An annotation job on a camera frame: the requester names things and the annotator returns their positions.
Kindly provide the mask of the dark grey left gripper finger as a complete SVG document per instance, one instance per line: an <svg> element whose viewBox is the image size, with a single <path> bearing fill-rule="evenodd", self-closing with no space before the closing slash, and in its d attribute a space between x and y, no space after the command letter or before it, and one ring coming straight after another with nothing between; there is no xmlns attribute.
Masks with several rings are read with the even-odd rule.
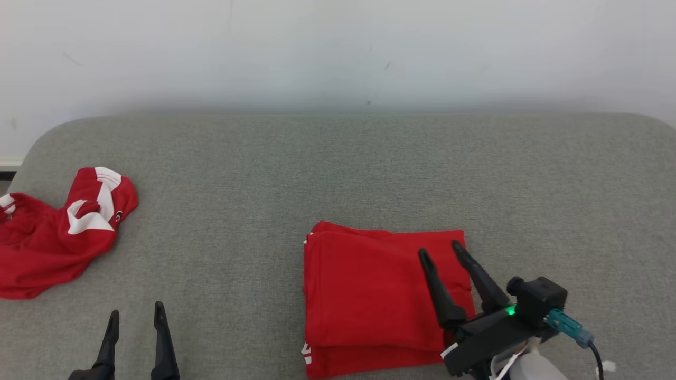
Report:
<svg viewBox="0 0 676 380"><path fill-rule="evenodd" d="M154 327L156 331L155 367L152 369L152 380L180 379L178 363L171 339L166 316L166 309L161 301L155 303Z"/></svg>
<svg viewBox="0 0 676 380"><path fill-rule="evenodd" d="M96 361L90 369L74 370L68 377L73 379L114 379L115 348L120 335L120 313L114 310L109 316L108 327L104 334Z"/></svg>

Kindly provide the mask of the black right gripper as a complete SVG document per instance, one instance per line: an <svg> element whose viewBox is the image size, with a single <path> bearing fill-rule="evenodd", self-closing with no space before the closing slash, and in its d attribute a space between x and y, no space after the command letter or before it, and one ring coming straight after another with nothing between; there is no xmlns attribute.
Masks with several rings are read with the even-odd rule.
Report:
<svg viewBox="0 0 676 380"><path fill-rule="evenodd" d="M470 320L466 320L465 310L449 295L427 250L420 248L418 251L436 318L444 329L443 342L447 353L443 361L452 377L471 375L473 378L489 378L495 356L511 355L532 338L544 343L555 336L555 330L545 322L534 326L526 322L517 313L516 305L510 304L506 293L463 244L453 240L452 248L481 299L484 313Z"/></svg>

